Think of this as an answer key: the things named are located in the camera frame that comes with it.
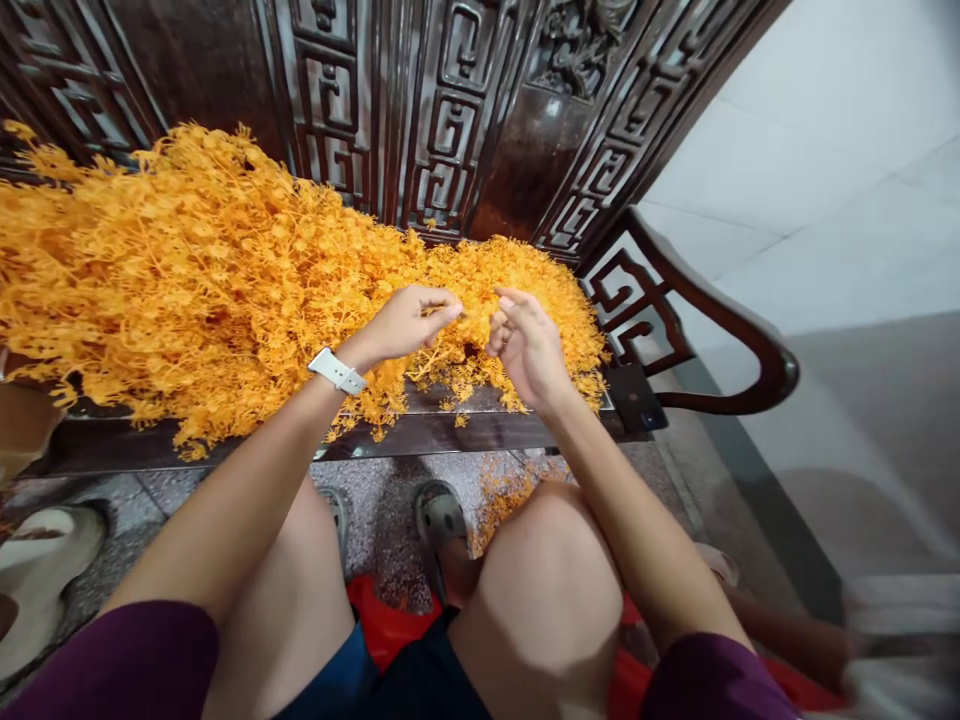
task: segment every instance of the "blue shorts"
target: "blue shorts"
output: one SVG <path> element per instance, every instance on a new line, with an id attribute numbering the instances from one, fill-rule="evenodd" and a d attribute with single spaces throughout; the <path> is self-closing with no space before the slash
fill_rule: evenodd
<path id="1" fill-rule="evenodd" d="M 424 636 L 397 655 L 383 675 L 367 652 L 358 621 L 350 636 L 310 684 L 274 720 L 357 717 L 457 717 L 490 714 L 453 652 L 447 628 L 457 608 L 446 608 Z"/>

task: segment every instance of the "finger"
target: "finger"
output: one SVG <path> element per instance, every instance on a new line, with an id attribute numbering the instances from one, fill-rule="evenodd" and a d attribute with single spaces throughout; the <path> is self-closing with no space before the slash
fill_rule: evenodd
<path id="1" fill-rule="evenodd" d="M 530 307 L 543 311 L 543 306 L 540 305 L 540 301 L 537 300 L 536 295 L 531 295 L 526 293 L 523 290 L 517 290 L 516 288 L 504 288 L 498 287 L 493 289 L 497 295 L 502 298 L 510 298 L 518 305 L 529 305 Z"/>
<path id="2" fill-rule="evenodd" d="M 416 289 L 417 300 L 421 308 L 457 305 L 460 301 L 457 296 L 445 288 L 427 288 L 420 285 L 411 286 Z"/>
<path id="3" fill-rule="evenodd" d="M 487 341 L 487 354 L 497 357 L 503 351 L 504 345 L 510 340 L 513 329 L 508 326 L 507 316 L 498 310 L 490 316 L 490 339 Z"/>
<path id="4" fill-rule="evenodd" d="M 452 323 L 463 312 L 463 305 L 455 303 L 441 310 L 431 313 L 420 320 L 428 338 L 439 333 L 443 328 Z"/>
<path id="5" fill-rule="evenodd" d="M 539 304 L 534 307 L 528 303 L 514 302 L 510 297 L 500 297 L 500 308 L 507 316 L 507 320 L 516 326 L 517 330 L 527 339 L 534 337 L 537 330 L 543 326 L 543 311 Z"/>

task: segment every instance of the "wrist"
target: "wrist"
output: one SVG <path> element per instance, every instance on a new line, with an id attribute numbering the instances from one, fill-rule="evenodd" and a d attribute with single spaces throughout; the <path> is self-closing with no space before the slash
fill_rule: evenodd
<path id="1" fill-rule="evenodd" d="M 337 359 L 352 367 L 360 375 L 366 375 L 383 360 L 374 347 L 374 343 L 363 335 L 363 331 L 350 336 L 336 349 Z"/>
<path id="2" fill-rule="evenodd" d="M 546 421 L 561 418 L 572 410 L 585 405 L 585 400 L 572 382 L 556 388 L 548 397 L 543 399 L 537 408 L 539 415 Z"/>

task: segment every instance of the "thigh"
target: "thigh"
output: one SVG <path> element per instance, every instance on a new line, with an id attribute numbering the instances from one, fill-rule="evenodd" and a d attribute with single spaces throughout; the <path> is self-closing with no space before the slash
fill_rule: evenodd
<path id="1" fill-rule="evenodd" d="M 579 489 L 544 483 L 500 528 L 449 630 L 496 720 L 605 715 L 623 594 Z"/>
<path id="2" fill-rule="evenodd" d="M 305 478 L 273 548 L 220 631 L 205 720 L 273 717 L 333 657 L 354 624 L 333 515 Z"/>

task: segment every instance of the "slipper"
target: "slipper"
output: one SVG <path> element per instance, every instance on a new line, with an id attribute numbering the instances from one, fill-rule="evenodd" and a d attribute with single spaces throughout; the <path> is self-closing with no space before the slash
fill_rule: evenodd
<path id="1" fill-rule="evenodd" d="M 330 512 L 333 513 L 333 522 L 337 526 L 337 545 L 340 547 L 340 564 L 343 566 L 344 575 L 347 572 L 347 533 L 350 530 L 350 513 L 348 510 L 347 499 L 340 488 L 328 487 L 323 485 L 317 488 L 320 497 L 330 505 Z"/>
<path id="2" fill-rule="evenodd" d="M 470 547 L 467 523 L 457 491 L 443 480 L 431 480 L 417 489 L 413 499 L 413 514 L 417 519 L 420 553 L 427 574 L 427 583 L 437 595 L 440 605 L 447 607 L 447 589 L 437 560 L 437 548 L 451 540 L 462 539 Z"/>
<path id="3" fill-rule="evenodd" d="M 106 536 L 96 510 L 57 506 L 28 517 L 0 547 L 0 680 L 53 641 L 66 609 L 60 595 L 94 561 Z"/>
<path id="4" fill-rule="evenodd" d="M 737 567 L 733 558 L 712 545 L 705 545 L 704 543 L 694 543 L 694 545 L 700 551 L 700 557 L 717 577 L 730 587 L 737 586 L 740 582 L 740 568 Z"/>

